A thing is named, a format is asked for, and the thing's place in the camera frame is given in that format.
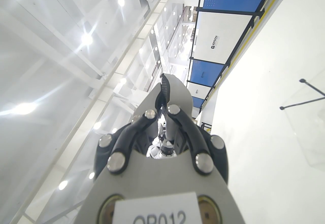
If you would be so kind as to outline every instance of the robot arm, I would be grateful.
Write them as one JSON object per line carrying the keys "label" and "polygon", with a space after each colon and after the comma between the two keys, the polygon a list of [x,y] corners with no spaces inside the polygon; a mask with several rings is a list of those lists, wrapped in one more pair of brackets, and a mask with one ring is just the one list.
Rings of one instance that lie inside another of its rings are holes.
{"label": "robot arm", "polygon": [[[194,124],[192,106],[187,88],[175,76],[163,74],[161,84],[135,110],[131,122],[99,140],[94,162],[96,180],[75,224],[112,223],[114,204],[120,199],[193,191],[198,196],[203,224],[244,223],[227,188],[224,142]],[[158,135],[160,113],[165,116],[166,141],[174,146],[175,158],[145,156]],[[151,180],[151,175],[158,175],[158,179]]]}

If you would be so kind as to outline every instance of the yellow stripe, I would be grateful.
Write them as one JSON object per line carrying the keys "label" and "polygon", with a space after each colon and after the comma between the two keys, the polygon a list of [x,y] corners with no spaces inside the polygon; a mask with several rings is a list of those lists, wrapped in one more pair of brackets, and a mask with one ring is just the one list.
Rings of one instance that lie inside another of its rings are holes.
{"label": "yellow stripe", "polygon": [[221,84],[221,82],[223,82],[223,78],[224,76],[230,71],[233,63],[235,63],[236,59],[238,58],[238,56],[240,55],[240,53],[243,51],[243,49],[246,47],[246,45],[248,44],[248,41],[252,38],[253,34],[255,33],[255,31],[257,30],[257,27],[260,25],[260,23],[262,22],[264,16],[269,12],[269,10],[271,9],[271,7],[273,6],[274,2],[276,0],[272,0],[270,5],[265,9],[265,12],[262,16],[262,18],[258,21],[258,23],[256,24],[256,27],[252,30],[251,34],[248,36],[248,39],[246,40],[246,42],[243,44],[243,46],[238,50],[237,54],[235,55],[235,57],[232,59],[231,64],[229,66],[229,68],[225,71],[225,73],[223,74],[222,78],[218,81],[218,83],[216,84],[216,88],[211,92],[211,94],[209,95],[207,101],[203,104],[202,109],[205,107],[205,104],[208,102],[209,98],[212,96],[212,94],[217,90],[218,86]]}

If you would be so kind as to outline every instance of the white banner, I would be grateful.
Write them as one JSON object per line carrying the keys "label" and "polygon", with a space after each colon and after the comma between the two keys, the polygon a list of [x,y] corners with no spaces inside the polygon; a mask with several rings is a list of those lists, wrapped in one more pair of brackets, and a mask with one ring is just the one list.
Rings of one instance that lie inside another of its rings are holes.
{"label": "white banner", "polygon": [[191,96],[205,99],[211,87],[203,86],[195,83],[187,83],[187,89],[191,93]]}
{"label": "white banner", "polygon": [[252,16],[200,12],[198,17],[193,57],[225,64]]}

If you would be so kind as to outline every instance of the metal bolt head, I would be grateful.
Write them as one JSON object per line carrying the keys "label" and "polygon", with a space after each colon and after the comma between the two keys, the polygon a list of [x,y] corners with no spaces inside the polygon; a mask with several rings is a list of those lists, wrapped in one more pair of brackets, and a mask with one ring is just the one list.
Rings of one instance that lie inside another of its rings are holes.
{"label": "metal bolt head", "polygon": [[168,106],[167,109],[168,109],[168,112],[170,114],[173,114],[173,115],[176,115],[176,114],[178,114],[181,111],[181,109],[179,108],[179,106],[177,106],[175,104],[172,104],[172,105]]}
{"label": "metal bolt head", "polygon": [[211,156],[206,153],[197,154],[195,157],[195,164],[197,168],[205,174],[211,173],[214,166]]}
{"label": "metal bolt head", "polygon": [[101,148],[105,148],[107,147],[110,142],[112,141],[112,136],[111,134],[105,134],[103,135],[99,141],[98,141],[98,145],[101,147]]}
{"label": "metal bolt head", "polygon": [[110,172],[117,172],[125,164],[125,156],[121,152],[114,152],[107,161],[107,168]]}
{"label": "metal bolt head", "polygon": [[131,123],[135,123],[136,121],[138,121],[140,119],[141,115],[134,115],[132,120],[131,120]]}
{"label": "metal bolt head", "polygon": [[213,135],[213,136],[211,136],[210,140],[212,142],[212,145],[216,149],[221,150],[221,149],[224,148],[224,141],[223,141],[223,139],[221,137]]}
{"label": "metal bolt head", "polygon": [[152,109],[148,109],[145,111],[144,116],[147,119],[152,120],[154,117],[156,117],[156,112]]}

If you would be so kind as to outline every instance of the joyson logo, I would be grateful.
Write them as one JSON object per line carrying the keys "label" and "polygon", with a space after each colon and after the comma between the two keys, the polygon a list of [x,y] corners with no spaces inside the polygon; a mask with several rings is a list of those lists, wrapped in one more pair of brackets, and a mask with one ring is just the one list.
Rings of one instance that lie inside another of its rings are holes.
{"label": "joyson logo", "polygon": [[216,46],[217,46],[217,44],[219,42],[219,38],[220,38],[219,36],[215,36],[215,38],[213,39],[213,42],[212,42],[212,45],[211,45],[212,49],[216,48]]}

